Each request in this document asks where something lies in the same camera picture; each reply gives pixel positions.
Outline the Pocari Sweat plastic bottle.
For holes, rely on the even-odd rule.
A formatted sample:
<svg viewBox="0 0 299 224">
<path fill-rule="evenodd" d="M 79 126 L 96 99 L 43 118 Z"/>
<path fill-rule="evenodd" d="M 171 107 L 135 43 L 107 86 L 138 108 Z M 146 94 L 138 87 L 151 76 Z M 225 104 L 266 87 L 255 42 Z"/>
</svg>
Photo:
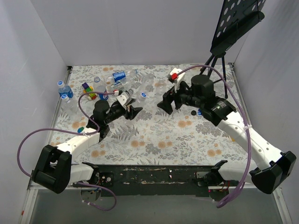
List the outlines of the Pocari Sweat plastic bottle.
<svg viewBox="0 0 299 224">
<path fill-rule="evenodd" d="M 69 98 L 73 98 L 73 91 L 70 86 L 68 85 L 61 85 L 58 87 L 58 93 L 60 96 L 67 95 Z"/>
</svg>

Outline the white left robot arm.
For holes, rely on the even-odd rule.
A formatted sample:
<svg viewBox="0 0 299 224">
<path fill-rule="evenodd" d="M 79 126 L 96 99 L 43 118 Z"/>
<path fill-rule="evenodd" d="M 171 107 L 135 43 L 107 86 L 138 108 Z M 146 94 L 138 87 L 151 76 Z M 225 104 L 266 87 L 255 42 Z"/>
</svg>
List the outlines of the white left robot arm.
<svg viewBox="0 0 299 224">
<path fill-rule="evenodd" d="M 42 149 L 32 172 L 32 181 L 57 194 L 76 182 L 85 182 L 90 187 L 96 186 L 100 180 L 98 166 L 88 162 L 74 165 L 74 160 L 107 136 L 110 122 L 121 116 L 132 120 L 141 110 L 141 107 L 134 108 L 132 105 L 122 106 L 119 101 L 112 105 L 107 101 L 97 101 L 85 134 L 77 135 L 55 147 L 47 145 Z"/>
</svg>

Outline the black music stand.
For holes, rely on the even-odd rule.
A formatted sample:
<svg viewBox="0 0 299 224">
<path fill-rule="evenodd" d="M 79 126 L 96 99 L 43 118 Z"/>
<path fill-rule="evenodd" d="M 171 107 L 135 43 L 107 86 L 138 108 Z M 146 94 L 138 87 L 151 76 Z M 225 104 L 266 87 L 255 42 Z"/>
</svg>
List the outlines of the black music stand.
<svg viewBox="0 0 299 224">
<path fill-rule="evenodd" d="M 212 55 L 205 65 L 214 67 L 220 58 L 223 77 L 226 78 L 226 52 L 265 18 L 262 12 L 264 4 L 264 0 L 225 0 L 223 2 L 210 48 Z"/>
</svg>

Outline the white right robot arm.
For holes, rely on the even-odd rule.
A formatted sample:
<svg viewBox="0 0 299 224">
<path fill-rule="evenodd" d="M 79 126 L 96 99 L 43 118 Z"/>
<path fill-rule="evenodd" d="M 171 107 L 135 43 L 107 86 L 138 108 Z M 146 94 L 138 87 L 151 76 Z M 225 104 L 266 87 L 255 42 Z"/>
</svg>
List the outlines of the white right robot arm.
<svg viewBox="0 0 299 224">
<path fill-rule="evenodd" d="M 282 152 L 246 125 L 236 108 L 216 95 L 214 83 L 208 76 L 193 76 L 190 86 L 183 77 L 177 73 L 168 76 L 174 86 L 157 106 L 168 114 L 173 112 L 172 103 L 176 109 L 182 105 L 198 108 L 206 120 L 232 137 L 255 162 L 249 167 L 245 181 L 254 184 L 261 192 L 271 194 L 290 175 L 296 155 L 291 151 Z"/>
</svg>

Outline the black bottle cap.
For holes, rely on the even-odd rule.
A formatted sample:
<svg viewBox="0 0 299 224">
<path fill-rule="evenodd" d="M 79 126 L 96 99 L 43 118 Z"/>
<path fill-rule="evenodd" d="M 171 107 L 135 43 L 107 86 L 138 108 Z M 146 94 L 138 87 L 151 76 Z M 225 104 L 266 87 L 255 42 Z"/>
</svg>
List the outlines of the black bottle cap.
<svg viewBox="0 0 299 224">
<path fill-rule="evenodd" d="M 195 110 L 192 110 L 192 111 L 191 111 L 191 115 L 192 115 L 192 116 L 195 116 L 196 114 L 197 114 L 197 113 L 196 113 Z"/>
</svg>

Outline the colourful toy block car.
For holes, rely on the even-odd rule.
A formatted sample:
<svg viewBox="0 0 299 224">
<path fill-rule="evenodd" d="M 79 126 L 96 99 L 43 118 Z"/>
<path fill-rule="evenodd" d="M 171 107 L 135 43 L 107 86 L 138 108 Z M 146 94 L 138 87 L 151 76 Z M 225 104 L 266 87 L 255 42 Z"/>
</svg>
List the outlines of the colourful toy block car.
<svg viewBox="0 0 299 224">
<path fill-rule="evenodd" d="M 93 92 L 93 88 L 89 86 L 86 82 L 82 84 L 83 87 L 83 93 L 89 93 L 86 96 L 88 97 L 89 100 L 95 100 L 97 98 L 97 95 Z"/>
</svg>

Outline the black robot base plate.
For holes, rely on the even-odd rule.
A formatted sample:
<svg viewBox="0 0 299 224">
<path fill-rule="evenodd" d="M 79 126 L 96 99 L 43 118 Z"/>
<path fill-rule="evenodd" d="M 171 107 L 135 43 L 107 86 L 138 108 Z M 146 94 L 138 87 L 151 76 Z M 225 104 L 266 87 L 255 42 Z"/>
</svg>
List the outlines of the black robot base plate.
<svg viewBox="0 0 299 224">
<path fill-rule="evenodd" d="M 190 195 L 208 197 L 209 190 L 220 190 L 221 196 L 235 187 L 235 180 L 213 180 L 213 166 L 181 165 L 91 165 L 89 184 L 105 187 L 117 196 Z"/>
</svg>

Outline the clear bottle black label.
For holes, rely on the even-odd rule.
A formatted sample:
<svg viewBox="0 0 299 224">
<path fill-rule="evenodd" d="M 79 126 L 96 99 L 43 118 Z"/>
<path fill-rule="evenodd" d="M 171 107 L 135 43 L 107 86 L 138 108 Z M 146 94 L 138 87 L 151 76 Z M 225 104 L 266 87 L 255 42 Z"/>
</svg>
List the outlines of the clear bottle black label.
<svg viewBox="0 0 299 224">
<path fill-rule="evenodd" d="M 134 90 L 133 90 L 132 88 L 130 88 L 130 89 L 128 90 L 128 93 L 129 93 L 130 95 L 133 95 Z"/>
</svg>

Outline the tall clear plastic bottle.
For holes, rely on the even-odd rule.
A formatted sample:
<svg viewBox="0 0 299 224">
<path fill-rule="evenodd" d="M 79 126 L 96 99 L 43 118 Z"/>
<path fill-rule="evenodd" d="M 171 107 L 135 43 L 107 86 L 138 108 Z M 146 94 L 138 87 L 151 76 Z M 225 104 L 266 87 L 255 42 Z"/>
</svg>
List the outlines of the tall clear plastic bottle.
<svg viewBox="0 0 299 224">
<path fill-rule="evenodd" d="M 140 92 L 145 92 L 148 95 L 149 88 L 152 87 L 152 85 L 154 83 L 154 77 L 155 76 L 152 73 L 146 74 L 142 77 L 142 82 L 138 89 L 137 97 L 140 94 Z"/>
</svg>

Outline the small labelled clear bottle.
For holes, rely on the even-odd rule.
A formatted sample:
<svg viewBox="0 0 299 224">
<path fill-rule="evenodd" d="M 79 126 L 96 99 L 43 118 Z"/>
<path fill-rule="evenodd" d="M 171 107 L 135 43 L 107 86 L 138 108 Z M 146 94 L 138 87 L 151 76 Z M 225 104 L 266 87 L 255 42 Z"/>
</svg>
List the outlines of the small labelled clear bottle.
<svg viewBox="0 0 299 224">
<path fill-rule="evenodd" d="M 114 90 L 127 91 L 132 87 L 133 83 L 134 81 L 129 78 L 123 78 L 121 80 L 116 81 L 113 84 L 108 84 L 107 92 L 113 92 Z"/>
</svg>

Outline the blue green toy block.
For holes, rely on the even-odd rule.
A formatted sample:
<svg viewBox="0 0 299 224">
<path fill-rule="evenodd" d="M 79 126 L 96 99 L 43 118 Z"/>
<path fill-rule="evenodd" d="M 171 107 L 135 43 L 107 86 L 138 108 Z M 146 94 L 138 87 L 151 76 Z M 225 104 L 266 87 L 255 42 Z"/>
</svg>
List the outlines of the blue green toy block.
<svg viewBox="0 0 299 224">
<path fill-rule="evenodd" d="M 80 127 L 80 128 L 77 130 L 77 132 L 78 132 L 78 133 L 82 133 L 83 130 L 84 130 L 84 127 Z"/>
</svg>

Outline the Pepsi plastic bottle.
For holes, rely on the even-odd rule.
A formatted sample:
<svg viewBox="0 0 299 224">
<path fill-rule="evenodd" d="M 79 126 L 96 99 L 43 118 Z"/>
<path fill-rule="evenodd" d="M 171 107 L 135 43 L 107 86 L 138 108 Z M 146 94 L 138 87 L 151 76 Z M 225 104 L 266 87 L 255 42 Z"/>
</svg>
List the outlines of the Pepsi plastic bottle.
<svg viewBox="0 0 299 224">
<path fill-rule="evenodd" d="M 122 70 L 108 75 L 105 82 L 106 84 L 114 84 L 119 81 L 132 81 L 137 74 L 137 69 Z"/>
<path fill-rule="evenodd" d="M 97 92 L 106 92 L 107 91 L 105 82 L 103 81 L 103 79 L 101 79 L 98 76 L 94 77 L 93 88 Z M 100 100 L 104 100 L 104 101 L 108 100 L 107 94 L 98 94 L 98 96 L 99 96 Z"/>
</svg>

